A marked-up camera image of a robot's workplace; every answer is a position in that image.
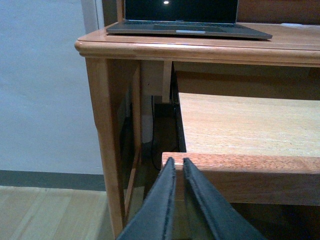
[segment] black cable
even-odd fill
[[[155,139],[155,113],[154,113],[154,96],[151,96],[151,110],[152,110],[152,140],[151,140],[151,161],[155,169],[160,171],[161,169],[157,168],[155,162],[154,162],[154,154],[153,154],[153,148],[154,148],[154,139]]]

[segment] laptop keyboard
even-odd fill
[[[196,26],[196,27],[221,27],[221,28],[236,28],[244,29],[244,26],[237,24],[224,24],[224,23],[206,23],[206,22],[181,22],[181,21],[132,21],[126,20],[125,24],[138,24],[138,25],[169,25],[169,26]]]

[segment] light wood surface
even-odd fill
[[[140,151],[142,140],[141,95],[141,62],[139,61],[132,79],[132,120],[135,151]]]
[[[0,186],[0,239],[113,237],[105,192]]]
[[[177,79],[187,152],[320,156],[320,81],[188,72]]]
[[[84,57],[320,67],[320,27],[240,23],[273,35],[271,40],[107,35],[101,29],[75,48]]]
[[[129,219],[131,200],[132,200],[133,191],[134,191],[134,184],[135,184],[135,180],[137,177],[137,172],[138,172],[137,169],[138,169],[140,162],[141,162],[141,150],[140,150],[140,148],[138,148],[135,151],[132,169],[131,169],[131,173],[130,173],[130,179],[129,179],[129,183],[128,183],[128,188],[125,193],[124,209],[125,209],[125,221],[126,222]]]
[[[170,82],[171,82],[172,61],[163,62],[163,80],[162,80],[162,102],[170,102]]]
[[[130,82],[137,74],[138,61],[86,58],[95,126],[98,132],[103,175],[109,198],[114,236],[125,221],[124,192],[117,111]]]
[[[183,158],[190,158],[232,203],[320,205],[320,157],[164,152],[175,160],[176,199],[184,199]]]

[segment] wooden floor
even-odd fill
[[[0,239],[112,239],[107,206],[102,191],[0,186]]]

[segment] laptop screen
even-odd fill
[[[233,24],[237,8],[238,0],[125,0],[125,19]]]

